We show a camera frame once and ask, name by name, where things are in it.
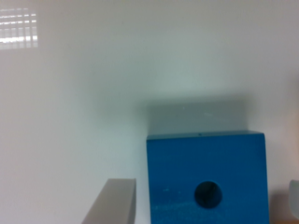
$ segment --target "gray object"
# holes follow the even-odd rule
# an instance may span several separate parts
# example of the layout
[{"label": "gray object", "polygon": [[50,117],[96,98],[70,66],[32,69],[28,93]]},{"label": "gray object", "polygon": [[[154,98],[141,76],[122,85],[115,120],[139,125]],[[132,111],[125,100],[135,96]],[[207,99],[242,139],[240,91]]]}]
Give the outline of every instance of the gray object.
[{"label": "gray object", "polygon": [[82,224],[134,224],[135,179],[109,179]]}]

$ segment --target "blue wooden block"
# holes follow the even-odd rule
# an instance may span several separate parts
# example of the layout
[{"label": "blue wooden block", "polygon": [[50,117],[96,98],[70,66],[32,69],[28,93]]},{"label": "blue wooden block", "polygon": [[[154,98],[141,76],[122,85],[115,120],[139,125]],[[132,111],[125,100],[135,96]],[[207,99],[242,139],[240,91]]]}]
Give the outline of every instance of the blue wooden block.
[{"label": "blue wooden block", "polygon": [[151,224],[268,224],[263,133],[149,136]]}]

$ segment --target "hole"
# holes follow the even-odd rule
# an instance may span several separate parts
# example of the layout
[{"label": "hole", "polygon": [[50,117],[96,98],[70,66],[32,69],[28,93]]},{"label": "hole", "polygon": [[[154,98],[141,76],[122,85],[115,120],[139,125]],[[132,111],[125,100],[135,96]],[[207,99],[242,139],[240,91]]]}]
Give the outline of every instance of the hole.
[{"label": "hole", "polygon": [[194,197],[204,208],[214,208],[222,200],[221,188],[212,181],[206,181],[197,186]]}]

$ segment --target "circular hole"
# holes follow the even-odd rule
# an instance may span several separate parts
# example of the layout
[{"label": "circular hole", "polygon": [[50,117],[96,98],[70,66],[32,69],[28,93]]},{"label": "circular hole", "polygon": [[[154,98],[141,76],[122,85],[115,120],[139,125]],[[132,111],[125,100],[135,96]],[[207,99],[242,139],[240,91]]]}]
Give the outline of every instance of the circular hole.
[{"label": "circular hole", "polygon": [[204,208],[214,208],[222,200],[221,188],[212,181],[206,181],[197,186],[194,197]]}]

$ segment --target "blue cube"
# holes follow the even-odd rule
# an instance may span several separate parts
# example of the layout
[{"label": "blue cube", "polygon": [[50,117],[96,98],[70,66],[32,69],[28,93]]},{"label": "blue cube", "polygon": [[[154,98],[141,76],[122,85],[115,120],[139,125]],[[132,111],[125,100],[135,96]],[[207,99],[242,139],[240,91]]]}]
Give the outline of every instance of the blue cube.
[{"label": "blue cube", "polygon": [[269,224],[263,133],[148,137],[151,224]]}]

